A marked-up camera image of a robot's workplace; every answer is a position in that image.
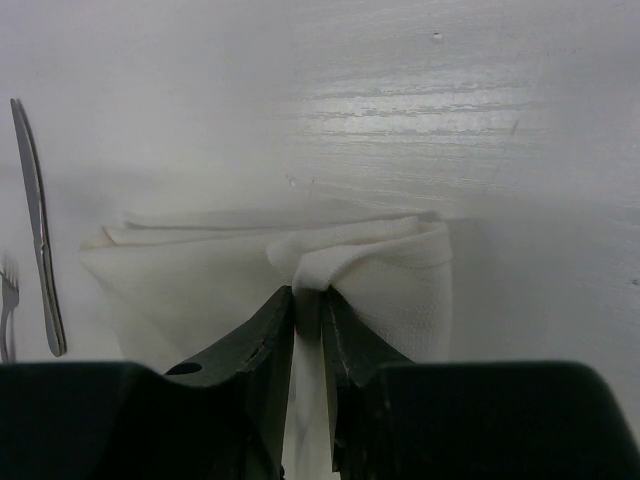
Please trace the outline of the silver fork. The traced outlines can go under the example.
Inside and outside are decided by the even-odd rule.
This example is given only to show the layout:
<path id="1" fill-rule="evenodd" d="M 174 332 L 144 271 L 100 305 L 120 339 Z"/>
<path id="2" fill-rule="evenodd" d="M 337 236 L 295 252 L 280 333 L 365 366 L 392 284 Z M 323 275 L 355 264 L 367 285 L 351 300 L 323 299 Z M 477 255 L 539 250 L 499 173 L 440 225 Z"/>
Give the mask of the silver fork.
<path id="1" fill-rule="evenodd" d="M 9 350 L 9 318 L 19 305 L 19 277 L 17 265 L 4 255 L 1 260 L 1 361 L 11 361 Z"/>

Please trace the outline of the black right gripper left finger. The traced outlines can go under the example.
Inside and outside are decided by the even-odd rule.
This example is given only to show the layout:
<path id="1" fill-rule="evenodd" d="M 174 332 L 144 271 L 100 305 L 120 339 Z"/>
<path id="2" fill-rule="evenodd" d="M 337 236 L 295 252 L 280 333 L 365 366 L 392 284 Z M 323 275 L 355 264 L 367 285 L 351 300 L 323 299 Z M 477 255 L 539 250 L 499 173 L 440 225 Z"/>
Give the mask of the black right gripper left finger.
<path id="1" fill-rule="evenodd" d="M 279 288 L 253 316 L 166 377 L 193 391 L 191 464 L 206 479 L 281 479 L 294 336 L 294 299 Z"/>

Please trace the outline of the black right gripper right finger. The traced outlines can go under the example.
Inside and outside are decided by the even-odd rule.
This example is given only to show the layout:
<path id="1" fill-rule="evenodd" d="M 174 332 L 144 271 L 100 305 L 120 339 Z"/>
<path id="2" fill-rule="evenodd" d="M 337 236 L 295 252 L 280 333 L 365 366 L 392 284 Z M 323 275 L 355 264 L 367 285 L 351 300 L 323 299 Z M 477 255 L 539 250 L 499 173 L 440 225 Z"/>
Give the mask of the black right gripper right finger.
<path id="1" fill-rule="evenodd" d="M 384 370 L 412 361 L 367 327 L 335 289 L 321 294 L 320 321 L 332 469 L 392 473 L 391 407 Z"/>

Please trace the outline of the white cloth napkin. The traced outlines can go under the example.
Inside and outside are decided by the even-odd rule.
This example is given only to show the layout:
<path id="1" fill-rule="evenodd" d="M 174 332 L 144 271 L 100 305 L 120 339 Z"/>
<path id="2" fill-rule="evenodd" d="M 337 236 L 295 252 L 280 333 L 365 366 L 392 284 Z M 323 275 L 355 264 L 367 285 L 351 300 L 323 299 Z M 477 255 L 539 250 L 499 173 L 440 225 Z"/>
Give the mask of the white cloth napkin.
<path id="1" fill-rule="evenodd" d="M 325 369 L 315 306 L 337 290 L 418 362 L 448 356 L 452 248 L 434 212 L 346 200 L 295 208 L 130 215 L 81 248 L 123 356 L 166 371 L 248 320 L 280 287 L 299 318 L 285 430 L 290 479 L 330 479 Z"/>

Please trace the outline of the silver table knife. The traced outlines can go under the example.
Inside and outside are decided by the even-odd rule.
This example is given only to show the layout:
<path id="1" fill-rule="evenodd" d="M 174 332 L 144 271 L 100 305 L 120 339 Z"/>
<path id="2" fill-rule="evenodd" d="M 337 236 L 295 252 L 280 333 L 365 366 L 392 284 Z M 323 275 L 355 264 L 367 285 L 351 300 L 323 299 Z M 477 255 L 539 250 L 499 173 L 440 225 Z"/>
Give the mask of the silver table knife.
<path id="1" fill-rule="evenodd" d="M 67 342 L 55 285 L 42 174 L 25 109 L 15 98 L 10 100 L 10 106 L 34 242 L 47 342 L 51 353 L 59 358 L 67 353 Z"/>

